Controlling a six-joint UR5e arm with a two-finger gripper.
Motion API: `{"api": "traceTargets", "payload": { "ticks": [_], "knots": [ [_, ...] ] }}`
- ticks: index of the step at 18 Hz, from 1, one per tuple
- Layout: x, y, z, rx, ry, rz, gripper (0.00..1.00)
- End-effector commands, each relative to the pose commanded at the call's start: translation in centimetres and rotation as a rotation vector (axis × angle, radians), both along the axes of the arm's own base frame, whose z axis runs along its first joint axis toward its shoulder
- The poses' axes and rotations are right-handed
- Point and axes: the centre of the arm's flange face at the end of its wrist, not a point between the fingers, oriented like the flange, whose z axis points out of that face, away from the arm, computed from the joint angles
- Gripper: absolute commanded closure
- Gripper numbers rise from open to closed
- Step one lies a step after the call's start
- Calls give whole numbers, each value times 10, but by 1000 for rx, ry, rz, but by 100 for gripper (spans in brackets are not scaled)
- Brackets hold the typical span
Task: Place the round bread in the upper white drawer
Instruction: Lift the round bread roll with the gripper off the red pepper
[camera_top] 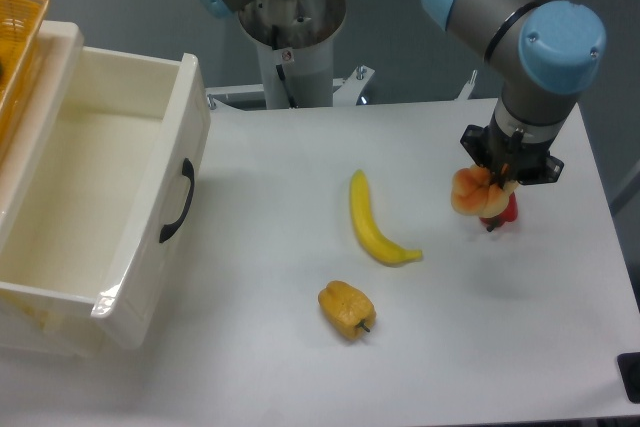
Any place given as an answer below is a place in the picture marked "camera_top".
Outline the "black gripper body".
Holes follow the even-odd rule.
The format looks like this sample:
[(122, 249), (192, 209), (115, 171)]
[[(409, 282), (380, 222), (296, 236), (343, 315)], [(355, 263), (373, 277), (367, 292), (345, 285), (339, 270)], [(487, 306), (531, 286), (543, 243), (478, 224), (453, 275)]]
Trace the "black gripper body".
[(497, 123), (480, 127), (468, 125), (460, 143), (479, 167), (492, 173), (509, 167), (507, 182), (539, 185), (558, 181), (564, 163), (550, 153), (550, 141), (527, 143), (525, 132), (518, 128), (512, 134), (502, 131)]

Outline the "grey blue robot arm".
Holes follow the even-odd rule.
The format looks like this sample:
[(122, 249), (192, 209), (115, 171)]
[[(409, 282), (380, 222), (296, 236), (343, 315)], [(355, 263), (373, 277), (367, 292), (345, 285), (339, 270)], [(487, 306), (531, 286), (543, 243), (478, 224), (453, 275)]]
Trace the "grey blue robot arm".
[[(498, 185), (557, 181), (550, 154), (581, 93), (596, 77), (606, 32), (589, 8), (563, 0), (420, 0), (445, 32), (497, 71), (504, 85), (490, 123), (461, 143)], [(200, 0), (214, 17), (234, 15), (255, 44), (270, 108), (333, 104), (332, 42), (345, 0)]]

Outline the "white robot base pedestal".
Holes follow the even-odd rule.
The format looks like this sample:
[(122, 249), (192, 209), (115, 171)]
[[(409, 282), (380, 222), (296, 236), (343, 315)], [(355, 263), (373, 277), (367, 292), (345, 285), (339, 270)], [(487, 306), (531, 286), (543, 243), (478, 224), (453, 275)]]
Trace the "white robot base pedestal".
[(256, 0), (238, 13), (268, 109), (333, 104), (333, 43), (345, 17), (346, 0)]

